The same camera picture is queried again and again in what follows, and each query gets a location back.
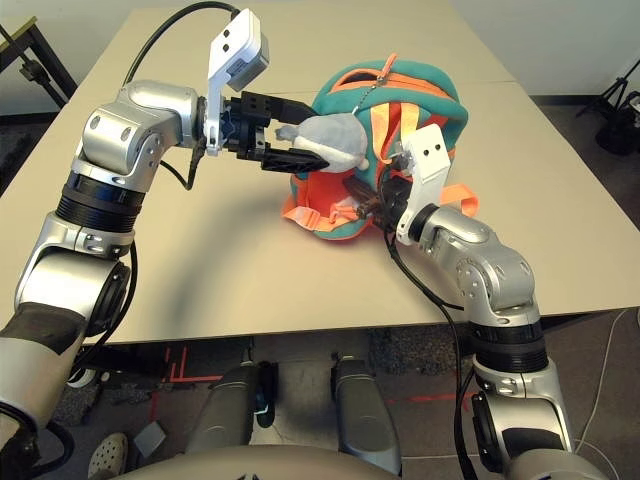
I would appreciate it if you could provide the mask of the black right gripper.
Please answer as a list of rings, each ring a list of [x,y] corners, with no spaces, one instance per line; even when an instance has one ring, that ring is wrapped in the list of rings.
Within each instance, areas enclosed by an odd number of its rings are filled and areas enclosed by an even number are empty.
[[[383,172],[379,176],[377,187],[378,192],[360,179],[347,180],[349,195],[360,204],[358,217],[375,220],[375,225],[380,229],[396,229],[407,208],[412,181]]]

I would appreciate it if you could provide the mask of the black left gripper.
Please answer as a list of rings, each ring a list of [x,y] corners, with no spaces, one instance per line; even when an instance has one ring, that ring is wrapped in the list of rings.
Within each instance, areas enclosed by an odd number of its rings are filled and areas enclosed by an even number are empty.
[[[223,102],[223,146],[243,160],[260,160],[272,172],[314,172],[329,166],[318,154],[296,148],[268,147],[264,130],[275,120],[306,120],[314,116],[307,104],[280,97],[243,92]]]

